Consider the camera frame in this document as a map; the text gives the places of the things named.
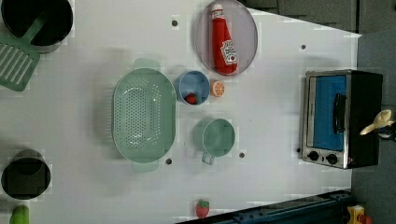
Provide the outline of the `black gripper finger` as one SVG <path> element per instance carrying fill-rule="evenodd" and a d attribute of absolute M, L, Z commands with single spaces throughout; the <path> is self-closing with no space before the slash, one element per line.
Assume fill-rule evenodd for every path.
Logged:
<path fill-rule="evenodd" d="M 388 125 L 375 130 L 375 133 L 383 140 L 396 141 L 396 125 Z"/>

